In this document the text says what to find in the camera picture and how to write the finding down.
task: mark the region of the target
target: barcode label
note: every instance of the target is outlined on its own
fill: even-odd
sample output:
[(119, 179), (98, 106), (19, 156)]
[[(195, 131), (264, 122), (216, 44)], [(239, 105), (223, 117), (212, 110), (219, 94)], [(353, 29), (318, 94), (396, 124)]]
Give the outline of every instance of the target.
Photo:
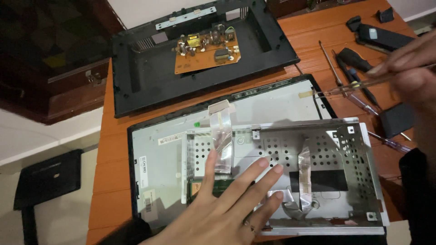
[(147, 157), (143, 156), (139, 158), (139, 177), (141, 188), (148, 187), (148, 169), (147, 169)]
[(151, 198), (145, 198), (144, 199), (145, 202), (145, 212), (151, 212)]
[(146, 222), (157, 220), (156, 192), (154, 189), (142, 193), (144, 201), (143, 218)]
[(160, 146), (160, 145), (170, 143), (170, 142), (173, 142), (176, 140), (181, 140), (184, 134), (186, 134), (186, 132), (177, 133), (177, 134), (167, 136), (165, 138), (158, 139), (157, 144)]

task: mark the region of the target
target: circuit board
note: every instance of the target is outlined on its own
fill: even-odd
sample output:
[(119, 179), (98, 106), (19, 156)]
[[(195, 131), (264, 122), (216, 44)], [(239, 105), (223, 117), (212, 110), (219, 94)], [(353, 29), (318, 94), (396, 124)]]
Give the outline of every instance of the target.
[[(201, 40), (208, 40), (208, 39), (210, 40), (211, 39), (210, 34), (200, 35), (200, 39)], [(239, 61), (239, 59), (241, 58), (241, 53), (240, 52), (235, 53), (234, 46), (239, 47), (236, 33), (235, 33), (235, 39), (233, 41), (225, 42), (224, 36), (220, 36), (220, 39), (221, 39), (221, 43), (225, 44), (225, 46), (223, 46), (222, 44), (213, 45), (211, 42), (209, 42), (206, 45), (206, 49), (204, 52), (201, 52), (201, 47), (197, 47), (195, 49), (194, 56), (191, 56), (189, 52), (184, 56), (177, 53), (174, 73), (181, 74), (181, 73), (190, 72), (190, 71), (197, 71), (197, 70), (212, 68), (212, 67), (216, 67), (216, 66), (237, 63)], [(214, 53), (216, 50), (223, 49), (223, 48), (228, 48), (230, 51), (232, 51), (233, 59), (232, 60), (228, 59), (225, 61), (216, 62), (214, 59)]]

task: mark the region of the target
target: orange table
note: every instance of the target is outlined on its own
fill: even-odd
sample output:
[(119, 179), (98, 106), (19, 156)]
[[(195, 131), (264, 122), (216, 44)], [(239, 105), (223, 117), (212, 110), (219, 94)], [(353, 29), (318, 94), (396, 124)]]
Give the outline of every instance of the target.
[[(310, 14), (290, 17), (279, 20), (285, 35), (299, 55), (299, 67), (304, 73), (311, 73), (322, 90), (335, 87), (335, 79), (327, 60), (319, 47), (318, 40), (322, 40), (330, 59), (333, 59), (331, 49), (337, 53), (344, 47), (359, 52), (370, 64), (377, 65), (385, 57), (384, 54), (358, 45), (354, 41), (354, 34), (345, 26), (345, 22), (356, 15), (360, 15), (362, 23), (374, 25), (401, 34), (415, 37), (414, 32), (396, 14), (395, 20), (380, 24), (374, 17), (377, 10), (385, 10), (390, 5), (386, 0), (367, 0), (341, 7), (335, 7)], [(102, 129), (100, 133), (99, 153), (95, 169), (94, 191), (89, 216), (89, 231), (87, 244), (95, 244), (98, 240), (114, 230), (117, 226), (128, 220), (131, 215), (129, 163), (127, 153), (127, 128), (133, 124), (173, 112), (187, 106), (271, 82), (298, 76), (295, 66), (288, 66), (281, 72), (255, 79), (243, 84), (235, 85), (220, 91), (212, 92), (194, 99), (157, 109), (136, 116), (127, 116), (115, 119), (112, 89), (112, 66), (109, 66), (109, 76), (106, 85), (106, 97), (103, 109)], [(346, 81), (339, 68), (337, 73)], [(370, 90), (377, 97), (382, 108), (389, 108), (399, 102), (392, 98), (388, 84), (371, 87)], [(374, 117), (365, 114), (362, 110), (341, 96), (329, 98), (329, 102), (338, 117), (359, 117), (361, 122), (367, 123), (368, 130), (373, 130)], [(412, 129), (405, 132), (413, 136)], [(401, 154), (382, 145), (380, 141), (371, 139), (378, 173), (386, 178), (400, 175), (398, 161)], [(413, 143), (404, 142), (401, 136), (395, 140), (413, 147)], [(385, 195), (390, 220), (399, 220), (400, 217), (388, 195)]]

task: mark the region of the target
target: ring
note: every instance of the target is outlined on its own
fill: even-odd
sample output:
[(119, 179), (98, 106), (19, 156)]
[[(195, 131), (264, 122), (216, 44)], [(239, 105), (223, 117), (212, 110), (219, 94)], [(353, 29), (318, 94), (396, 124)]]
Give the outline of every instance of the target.
[(246, 226), (249, 226), (250, 227), (250, 229), (251, 229), (251, 232), (253, 232), (254, 233), (254, 230), (255, 230), (255, 227), (254, 226), (252, 226), (251, 224), (250, 224), (250, 222), (248, 222), (247, 220), (244, 222), (244, 225), (246, 225)]

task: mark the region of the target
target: wooden table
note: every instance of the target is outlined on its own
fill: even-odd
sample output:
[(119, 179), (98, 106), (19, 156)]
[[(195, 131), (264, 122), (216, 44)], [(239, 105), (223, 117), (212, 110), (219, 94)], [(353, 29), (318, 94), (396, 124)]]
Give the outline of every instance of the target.
[[(356, 15), (360, 15), (362, 23), (370, 24), (411, 37), (414, 32), (407, 24), (395, 14), (395, 20), (380, 24), (374, 17), (377, 10), (385, 10), (390, 5), (385, 0), (367, 0), (341, 7), (322, 10), (310, 14), (290, 17), (279, 20), (283, 32), (289, 39), (293, 48), (299, 55), (301, 62), (298, 66), (304, 73), (311, 73), (322, 90), (335, 87), (335, 79), (327, 60), (318, 44), (323, 42), (330, 59), (334, 61), (331, 50), (337, 53), (344, 47), (357, 51), (371, 65), (379, 64), (385, 55), (358, 45), (354, 41), (354, 34), (345, 26), (345, 22)], [(339, 68), (336, 72), (342, 81), (346, 81)], [(288, 66), (281, 72), (268, 75), (250, 82), (235, 85), (217, 92), (210, 93), (198, 98), (157, 109), (136, 116), (127, 116), (121, 119), (114, 118), (114, 101), (112, 89), (112, 66), (109, 66), (109, 75), (106, 85), (106, 96), (103, 109), (102, 129), (100, 133), (99, 153), (95, 169), (94, 191), (89, 215), (89, 231), (87, 244), (95, 244), (98, 240), (114, 230), (124, 221), (131, 218), (129, 164), (127, 154), (127, 128), (133, 124), (143, 122), (154, 117), (164, 115), (187, 106), (209, 100), (211, 98), (226, 95), (232, 92), (254, 88), (271, 82), (298, 76), (295, 66)], [(370, 90), (377, 97), (382, 108), (387, 109), (399, 102), (398, 98), (392, 98), (388, 84), (371, 87)], [(374, 117), (367, 115), (361, 109), (341, 96), (329, 98), (329, 102), (338, 117), (357, 116), (361, 122), (367, 123), (368, 130), (373, 130)], [(409, 137), (413, 136), (412, 129), (405, 132)], [(414, 147), (412, 142), (405, 142), (402, 136), (396, 136), (395, 140)], [(374, 152), (378, 173), (386, 178), (400, 175), (398, 161), (402, 157), (398, 152), (382, 145), (380, 141), (370, 138)], [(397, 210), (392, 201), (385, 194), (388, 214), (391, 221), (399, 220)]]

